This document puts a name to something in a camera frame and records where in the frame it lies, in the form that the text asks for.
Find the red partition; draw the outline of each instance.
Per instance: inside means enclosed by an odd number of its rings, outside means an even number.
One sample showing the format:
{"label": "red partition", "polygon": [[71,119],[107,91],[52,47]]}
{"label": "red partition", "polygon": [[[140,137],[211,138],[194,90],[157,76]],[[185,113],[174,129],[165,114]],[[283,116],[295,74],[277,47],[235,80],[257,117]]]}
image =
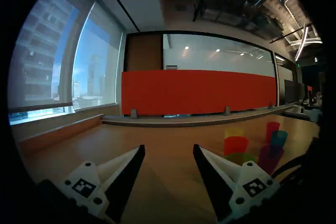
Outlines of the red partition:
{"label": "red partition", "polygon": [[123,72],[122,113],[139,115],[216,113],[276,104],[276,79],[204,70]]}

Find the plastic cup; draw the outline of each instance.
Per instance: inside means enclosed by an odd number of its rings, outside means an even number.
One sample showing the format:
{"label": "plastic cup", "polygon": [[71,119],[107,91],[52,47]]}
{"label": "plastic cup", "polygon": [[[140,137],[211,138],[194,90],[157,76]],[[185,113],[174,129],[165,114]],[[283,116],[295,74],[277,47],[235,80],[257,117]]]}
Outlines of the plastic cup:
{"label": "plastic cup", "polygon": [[266,125],[266,142],[270,143],[270,139],[272,137],[272,133],[276,130],[279,130],[280,123],[276,121],[270,121]]}
{"label": "plastic cup", "polygon": [[228,137],[242,137],[244,135],[244,130],[242,128],[225,128],[224,136]]}
{"label": "plastic cup", "polygon": [[283,147],[285,145],[287,135],[288,135],[287,132],[283,130],[274,131],[272,133],[270,145],[276,145],[276,146]]}
{"label": "plastic cup", "polygon": [[244,153],[249,144],[249,140],[246,137],[228,137],[224,140],[224,156],[231,153]]}
{"label": "plastic cup", "polygon": [[282,155],[284,154],[283,148],[279,146],[273,146],[271,150],[271,145],[264,146],[259,155],[258,166],[263,169],[267,174],[271,175],[274,169],[277,167]]}
{"label": "plastic cup", "polygon": [[232,163],[238,164],[240,166],[247,161],[253,161],[256,163],[256,160],[253,156],[247,153],[231,153],[224,157],[226,160],[229,160]]}

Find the wooden table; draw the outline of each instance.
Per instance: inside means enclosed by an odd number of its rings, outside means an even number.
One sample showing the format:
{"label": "wooden table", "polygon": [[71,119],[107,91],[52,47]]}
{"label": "wooden table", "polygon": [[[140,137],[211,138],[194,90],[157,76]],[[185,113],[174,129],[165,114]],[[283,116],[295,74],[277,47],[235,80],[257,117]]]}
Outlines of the wooden table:
{"label": "wooden table", "polygon": [[269,115],[230,124],[186,128],[101,125],[26,159],[36,182],[63,179],[83,161],[104,163],[145,144],[146,156],[122,216],[122,223],[215,223],[215,214],[192,155],[193,144],[223,156],[224,129],[241,127],[247,153],[258,158],[266,123],[288,132],[278,167],[306,152],[319,127],[312,122]]}

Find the skyscraper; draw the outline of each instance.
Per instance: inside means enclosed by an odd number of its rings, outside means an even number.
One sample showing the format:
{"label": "skyscraper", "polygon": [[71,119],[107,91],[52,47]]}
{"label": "skyscraper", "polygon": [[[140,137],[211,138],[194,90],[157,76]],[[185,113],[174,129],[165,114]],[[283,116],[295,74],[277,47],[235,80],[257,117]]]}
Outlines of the skyscraper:
{"label": "skyscraper", "polygon": [[99,79],[99,95],[105,95],[105,75],[101,75]]}
{"label": "skyscraper", "polygon": [[9,98],[14,96],[16,104],[48,103],[58,95],[52,95],[55,55],[73,8],[65,0],[38,0],[29,13],[16,41],[9,77],[15,85]]}
{"label": "skyscraper", "polygon": [[80,81],[73,82],[73,96],[74,98],[80,97]]}
{"label": "skyscraper", "polygon": [[95,79],[97,79],[97,65],[99,63],[99,55],[92,54],[89,60],[89,70],[87,75],[87,95],[95,95]]}

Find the light fixture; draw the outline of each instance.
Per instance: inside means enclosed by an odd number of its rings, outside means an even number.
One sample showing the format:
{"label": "light fixture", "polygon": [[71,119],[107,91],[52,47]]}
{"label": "light fixture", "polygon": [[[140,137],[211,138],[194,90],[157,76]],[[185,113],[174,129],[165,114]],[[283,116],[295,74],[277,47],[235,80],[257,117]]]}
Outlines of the light fixture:
{"label": "light fixture", "polygon": [[280,58],[278,56],[276,56],[277,59],[280,59],[281,61],[285,61],[283,58]]}
{"label": "light fixture", "polygon": [[[293,45],[299,45],[299,44],[300,42],[296,42],[291,45],[293,46]],[[306,41],[304,44],[322,44],[322,41]]]}
{"label": "light fixture", "polygon": [[299,56],[300,56],[300,54],[302,52],[302,49],[305,46],[307,34],[308,34],[308,27],[305,27],[305,29],[303,31],[303,38],[301,40],[301,44],[299,46],[299,49],[297,50],[297,54],[296,54],[296,57],[295,57],[295,62],[299,59]]}

